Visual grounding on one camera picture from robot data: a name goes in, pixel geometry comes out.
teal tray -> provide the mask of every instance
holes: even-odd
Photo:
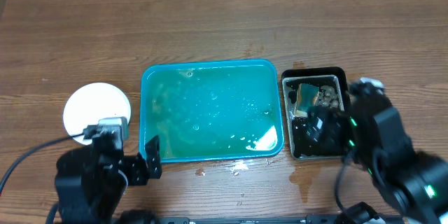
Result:
[[[156,65],[141,78],[140,153],[155,135],[162,162],[277,154],[284,131],[267,60]]]

water droplet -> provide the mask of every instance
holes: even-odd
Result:
[[[216,95],[214,92],[210,92],[210,96],[211,96],[211,99],[218,98],[218,95]]]

green led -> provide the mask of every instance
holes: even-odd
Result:
[[[358,124],[356,124],[356,122],[353,118],[350,118],[350,121],[353,126],[355,126],[355,127],[358,126]]]
[[[437,196],[437,194],[435,193],[434,188],[432,187],[432,185],[425,186],[425,191],[426,191],[426,194],[429,196],[430,199],[432,199],[435,196]]]

wooden table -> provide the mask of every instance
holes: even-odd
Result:
[[[66,134],[69,96],[93,82],[132,103],[137,153],[140,77],[154,64],[264,58],[292,68],[340,66],[381,79],[416,148],[448,159],[448,0],[7,0],[0,21],[0,173],[30,147]],[[61,143],[28,157],[0,197],[0,222],[43,223],[57,201]],[[129,188],[117,213],[191,218],[336,213],[339,160],[298,162],[288,144],[268,159],[164,165]],[[248,170],[230,171],[239,162]],[[367,172],[350,169],[346,206],[393,213]]]

turquoise plastic tray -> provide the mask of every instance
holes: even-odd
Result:
[[[141,79],[140,153],[160,137],[162,162],[277,154],[284,131],[277,73],[267,60],[156,65]]]

